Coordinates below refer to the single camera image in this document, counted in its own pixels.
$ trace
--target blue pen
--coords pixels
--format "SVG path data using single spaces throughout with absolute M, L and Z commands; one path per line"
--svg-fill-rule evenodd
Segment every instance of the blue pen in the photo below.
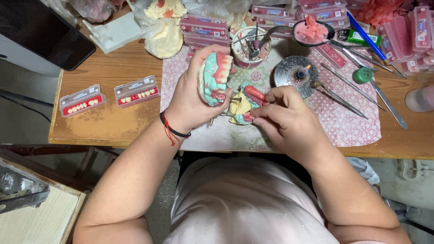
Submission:
M 383 61 L 386 61 L 386 55 L 378 48 L 378 46 L 369 38 L 369 36 L 366 34 L 366 32 L 362 29 L 362 27 L 357 23 L 357 21 L 354 19 L 353 15 L 347 11 L 347 16 L 350 20 L 350 24 L 354 27 L 354 29 L 360 34 L 360 36 L 365 40 L 369 46 L 375 51 L 375 53 L 382 59 Z

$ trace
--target black bracelet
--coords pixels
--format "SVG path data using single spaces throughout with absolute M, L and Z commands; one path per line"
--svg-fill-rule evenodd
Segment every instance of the black bracelet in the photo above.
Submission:
M 166 125 L 166 122 L 164 121 L 164 118 L 163 118 L 163 112 L 160 113 L 160 119 L 161 119 L 161 122 L 163 123 L 163 125 L 166 128 L 168 128 L 169 131 L 172 132 L 173 134 L 175 134 L 175 135 L 177 135 L 179 137 L 189 137 L 189 136 L 191 136 L 191 132 L 189 132 L 188 134 L 182 134 L 182 133 L 179 133 L 179 132 L 175 131 L 174 129 L 170 128 L 168 125 Z

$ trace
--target phone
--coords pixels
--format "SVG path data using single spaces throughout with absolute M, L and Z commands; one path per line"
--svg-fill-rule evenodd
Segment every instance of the phone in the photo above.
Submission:
M 39 0 L 0 0 L 0 34 L 68 71 L 96 49 L 92 41 Z

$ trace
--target person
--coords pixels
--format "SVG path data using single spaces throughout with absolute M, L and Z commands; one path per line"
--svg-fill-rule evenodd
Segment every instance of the person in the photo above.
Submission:
M 229 106 L 231 89 L 217 107 L 203 103 L 197 92 L 197 71 L 212 52 L 230 49 L 198 50 L 164 113 L 178 133 L 188 134 Z M 254 123 L 307 170 L 318 198 L 277 163 L 203 158 L 179 180 L 164 243 L 411 243 L 395 213 L 330 142 L 294 87 L 272 88 L 266 99 L 269 105 L 251 110 Z M 153 243 L 144 213 L 185 140 L 176 136 L 172 146 L 166 132 L 156 118 L 109 167 L 80 214 L 74 244 Z

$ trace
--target green lighter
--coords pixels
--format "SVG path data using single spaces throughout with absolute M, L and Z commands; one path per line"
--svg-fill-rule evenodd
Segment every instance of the green lighter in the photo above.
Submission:
M 380 45 L 381 36 L 368 35 L 369 38 L 378 46 Z M 368 43 L 355 30 L 340 30 L 338 31 L 338 39 L 349 43 L 357 43 L 363 46 L 369 46 Z

